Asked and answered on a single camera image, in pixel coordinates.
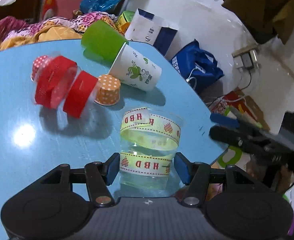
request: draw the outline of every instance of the metal screw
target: metal screw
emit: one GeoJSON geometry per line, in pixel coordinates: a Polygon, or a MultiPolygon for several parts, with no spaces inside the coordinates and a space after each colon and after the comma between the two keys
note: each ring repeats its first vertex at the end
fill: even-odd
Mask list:
{"type": "Polygon", "coordinates": [[[101,205],[105,205],[111,202],[111,198],[108,196],[100,196],[96,198],[96,202],[101,205]]]}
{"type": "Polygon", "coordinates": [[[184,199],[184,202],[187,205],[194,206],[194,205],[197,205],[199,203],[199,199],[195,198],[195,197],[187,197],[187,198],[184,199]]]}

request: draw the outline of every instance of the brown bag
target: brown bag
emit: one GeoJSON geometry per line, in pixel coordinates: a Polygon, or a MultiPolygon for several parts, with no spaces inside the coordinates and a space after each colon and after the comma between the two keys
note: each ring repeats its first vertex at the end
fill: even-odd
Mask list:
{"type": "Polygon", "coordinates": [[[294,29],[294,0],[224,0],[260,43],[278,35],[285,44],[294,29]]]}

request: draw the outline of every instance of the table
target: table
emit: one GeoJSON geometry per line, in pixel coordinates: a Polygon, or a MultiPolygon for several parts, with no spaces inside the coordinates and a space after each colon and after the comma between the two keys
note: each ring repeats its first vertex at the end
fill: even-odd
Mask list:
{"type": "MultiPolygon", "coordinates": [[[[12,195],[61,163],[82,168],[92,161],[104,162],[118,152],[125,109],[147,106],[183,117],[178,150],[191,162],[213,163],[223,153],[226,146],[208,137],[210,112],[192,88],[153,46],[141,42],[130,42],[130,46],[162,68],[157,87],[146,93],[122,85],[119,103],[92,105],[90,120],[67,118],[61,108],[56,111],[33,103],[35,85],[30,74],[38,56],[59,51],[94,76],[108,73],[108,67],[84,57],[80,40],[43,42],[0,52],[0,209],[12,195]]],[[[172,169],[164,191],[120,184],[119,175],[109,190],[115,199],[159,197],[171,195],[180,183],[172,169]]],[[[85,185],[74,185],[74,191],[88,199],[85,185]]],[[[0,239],[6,237],[0,222],[0,239]]]]}

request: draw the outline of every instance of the red ribbon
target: red ribbon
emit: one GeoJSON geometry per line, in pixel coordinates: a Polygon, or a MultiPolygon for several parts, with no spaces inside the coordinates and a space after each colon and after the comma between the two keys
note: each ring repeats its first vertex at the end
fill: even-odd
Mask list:
{"type": "Polygon", "coordinates": [[[57,108],[66,96],[77,73],[77,63],[58,56],[41,72],[35,93],[36,104],[57,108]]]}
{"type": "Polygon", "coordinates": [[[81,71],[67,95],[63,111],[79,118],[97,82],[98,78],[81,71]]]}

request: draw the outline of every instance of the bag handle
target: bag handle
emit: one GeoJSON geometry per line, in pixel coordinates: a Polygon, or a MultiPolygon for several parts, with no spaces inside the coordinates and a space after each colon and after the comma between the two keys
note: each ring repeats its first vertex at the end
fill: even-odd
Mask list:
{"type": "Polygon", "coordinates": [[[208,57],[211,57],[213,59],[213,62],[212,62],[213,67],[217,67],[218,61],[216,60],[215,56],[213,54],[211,54],[209,51],[204,50],[204,49],[199,49],[199,50],[196,51],[196,53],[197,54],[204,53],[208,57]]]}

